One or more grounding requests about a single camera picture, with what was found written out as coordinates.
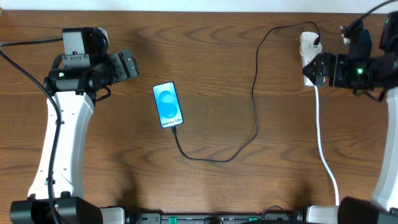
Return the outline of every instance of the white power strip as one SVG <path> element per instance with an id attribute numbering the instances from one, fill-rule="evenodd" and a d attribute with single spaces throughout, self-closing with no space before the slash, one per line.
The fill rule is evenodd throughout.
<path id="1" fill-rule="evenodd" d="M 303 67 L 308 65 L 317 54 L 322 53 L 322 44 L 319 43 L 317 46 L 313 44 L 316 38 L 318 38 L 318 34 L 314 32 L 303 32 L 300 36 L 300 55 Z M 306 86 L 313 86 L 312 82 L 306 76 L 304 76 L 304 84 Z"/>

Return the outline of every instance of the green connector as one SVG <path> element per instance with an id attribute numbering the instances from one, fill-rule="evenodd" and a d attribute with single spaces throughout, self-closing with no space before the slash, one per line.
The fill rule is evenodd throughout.
<path id="1" fill-rule="evenodd" d="M 177 224 L 177 218 L 170 217 L 169 218 L 169 224 Z"/>

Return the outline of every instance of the phone screen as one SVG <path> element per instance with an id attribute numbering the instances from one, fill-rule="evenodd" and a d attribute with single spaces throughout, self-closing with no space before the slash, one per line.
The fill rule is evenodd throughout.
<path id="1" fill-rule="evenodd" d="M 162 128 L 176 126 L 184 122 L 174 82 L 153 87 L 157 112 Z"/>

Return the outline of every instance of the wood grain surface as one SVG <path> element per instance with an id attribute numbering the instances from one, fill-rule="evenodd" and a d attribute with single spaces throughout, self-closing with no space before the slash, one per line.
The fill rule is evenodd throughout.
<path id="1" fill-rule="evenodd" d="M 165 213 L 262 212 L 333 205 L 333 186 L 319 158 L 314 90 L 303 85 L 299 36 L 304 25 L 273 32 L 259 54 L 255 99 L 259 135 L 228 164 L 184 159 L 162 129 L 152 86 L 174 81 L 185 117 L 178 138 L 190 156 L 227 159 L 255 132 L 251 85 L 255 52 L 274 26 L 315 21 L 325 52 L 345 53 L 340 25 L 358 15 L 286 13 L 5 11 L 0 42 L 62 36 L 64 27 L 103 27 L 108 53 L 131 49 L 140 77 L 112 86 L 88 126 L 85 199 Z M 365 21 L 373 55 L 383 15 Z M 4 51 L 38 80 L 63 53 L 59 43 Z M 325 157 L 340 197 L 369 200 L 379 176 L 387 104 L 320 88 Z M 44 95 L 0 59 L 0 222 L 13 200 L 25 200 L 39 165 L 47 123 Z"/>

